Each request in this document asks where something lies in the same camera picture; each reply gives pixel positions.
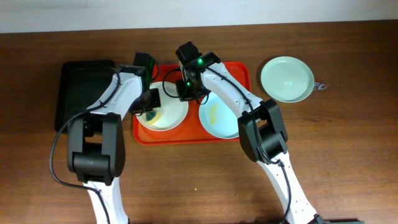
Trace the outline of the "yellow green scrub sponge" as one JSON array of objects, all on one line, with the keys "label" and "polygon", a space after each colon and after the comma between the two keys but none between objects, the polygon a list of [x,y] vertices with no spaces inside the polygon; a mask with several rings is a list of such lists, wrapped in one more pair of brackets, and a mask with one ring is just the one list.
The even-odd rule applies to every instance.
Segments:
[{"label": "yellow green scrub sponge", "polygon": [[161,112],[158,112],[157,110],[152,110],[145,113],[144,121],[148,125],[153,125],[160,119],[160,117],[161,117]]}]

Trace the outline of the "white plate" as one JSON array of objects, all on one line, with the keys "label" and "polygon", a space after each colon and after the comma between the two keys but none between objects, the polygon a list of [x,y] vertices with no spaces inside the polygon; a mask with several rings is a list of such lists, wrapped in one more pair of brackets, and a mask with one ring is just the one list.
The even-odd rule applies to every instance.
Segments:
[{"label": "white plate", "polygon": [[163,86],[166,92],[170,95],[176,95],[176,85],[170,82],[155,82],[150,85],[150,88],[158,88],[160,94],[160,108],[154,108],[158,112],[161,112],[160,119],[153,125],[148,125],[144,121],[145,113],[141,116],[136,116],[138,121],[147,129],[153,131],[167,131],[178,126],[186,117],[188,113],[188,102],[181,102],[178,98],[171,98],[164,92]]}]

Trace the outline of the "light blue plate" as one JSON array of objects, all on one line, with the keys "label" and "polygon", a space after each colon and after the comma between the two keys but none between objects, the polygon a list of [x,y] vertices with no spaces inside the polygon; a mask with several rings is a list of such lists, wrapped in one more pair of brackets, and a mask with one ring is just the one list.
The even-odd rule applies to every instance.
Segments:
[{"label": "light blue plate", "polygon": [[220,139],[234,139],[239,136],[238,122],[230,108],[213,92],[202,100],[198,115],[203,128]]}]

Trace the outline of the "pale green plate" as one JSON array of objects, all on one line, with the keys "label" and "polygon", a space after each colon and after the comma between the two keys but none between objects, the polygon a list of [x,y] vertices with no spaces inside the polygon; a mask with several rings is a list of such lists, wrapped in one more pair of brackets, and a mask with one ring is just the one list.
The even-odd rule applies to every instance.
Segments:
[{"label": "pale green plate", "polygon": [[260,75],[264,91],[283,103],[296,103],[309,97],[315,85],[310,67],[303,61],[289,56],[269,60]]}]

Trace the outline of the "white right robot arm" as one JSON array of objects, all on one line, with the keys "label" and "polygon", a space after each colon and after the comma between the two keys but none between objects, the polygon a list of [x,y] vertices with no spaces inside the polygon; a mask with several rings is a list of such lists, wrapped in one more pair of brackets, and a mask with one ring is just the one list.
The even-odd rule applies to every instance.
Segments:
[{"label": "white right robot arm", "polygon": [[234,113],[243,151],[262,167],[282,204],[281,223],[326,223],[306,198],[292,168],[277,103],[253,95],[212,52],[177,55],[190,98],[212,92]]}]

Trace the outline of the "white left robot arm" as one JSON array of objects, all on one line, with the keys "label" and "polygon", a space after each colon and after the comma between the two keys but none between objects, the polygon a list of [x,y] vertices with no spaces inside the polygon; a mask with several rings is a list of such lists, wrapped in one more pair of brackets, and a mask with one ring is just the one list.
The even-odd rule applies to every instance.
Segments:
[{"label": "white left robot arm", "polygon": [[89,192],[98,223],[129,223],[119,186],[126,161],[122,120],[153,109],[154,67],[121,67],[99,99],[68,125],[68,168]]}]

